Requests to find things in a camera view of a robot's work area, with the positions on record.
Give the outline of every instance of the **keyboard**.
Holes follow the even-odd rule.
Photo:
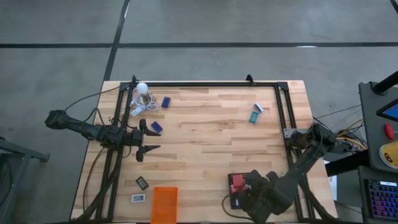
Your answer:
[[[368,192],[374,218],[398,220],[397,183],[368,180]]]

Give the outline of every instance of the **red object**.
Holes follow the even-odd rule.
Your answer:
[[[241,188],[243,186],[244,180],[243,180],[243,175],[238,174],[238,175],[233,175],[232,176],[232,184],[236,188]]]
[[[237,191],[238,191],[238,190],[237,190],[237,188],[236,188],[236,187],[234,187],[233,185],[231,185],[230,187],[231,187],[231,192],[232,192],[232,193],[235,193],[235,192],[237,192]]]
[[[384,130],[386,132],[386,135],[389,139],[393,140],[394,139],[394,129],[392,128],[391,124],[385,124],[384,125]]]

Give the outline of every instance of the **small card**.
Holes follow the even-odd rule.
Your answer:
[[[131,195],[131,203],[145,202],[145,194]]]

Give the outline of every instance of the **black floor line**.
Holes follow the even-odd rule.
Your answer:
[[[130,0],[124,0],[122,11],[120,13],[118,28],[116,29],[116,33],[113,39],[111,53],[109,54],[108,63],[106,64],[105,74],[103,78],[104,81],[109,81],[109,79],[111,78],[113,63],[114,59],[116,58],[116,52],[118,51],[118,44],[120,41],[120,37],[122,36],[124,21],[126,20],[129,3]]]
[[[176,49],[176,48],[250,48],[250,47],[398,47],[398,42],[207,42],[207,43],[125,43],[120,49]]]
[[[79,48],[110,48],[107,43],[82,43],[82,44],[0,44],[0,49],[79,49]]]

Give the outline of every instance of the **blue block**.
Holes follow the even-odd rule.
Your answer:
[[[156,131],[156,133],[159,133],[163,130],[162,127],[155,121],[151,124],[152,128]]]
[[[259,117],[259,113],[256,112],[256,111],[253,111],[253,112],[251,113],[251,115],[250,115],[249,121],[252,122],[253,124],[255,124],[258,117]]]
[[[162,107],[163,108],[168,108],[170,100],[171,100],[170,97],[165,96],[164,99],[163,99]]]

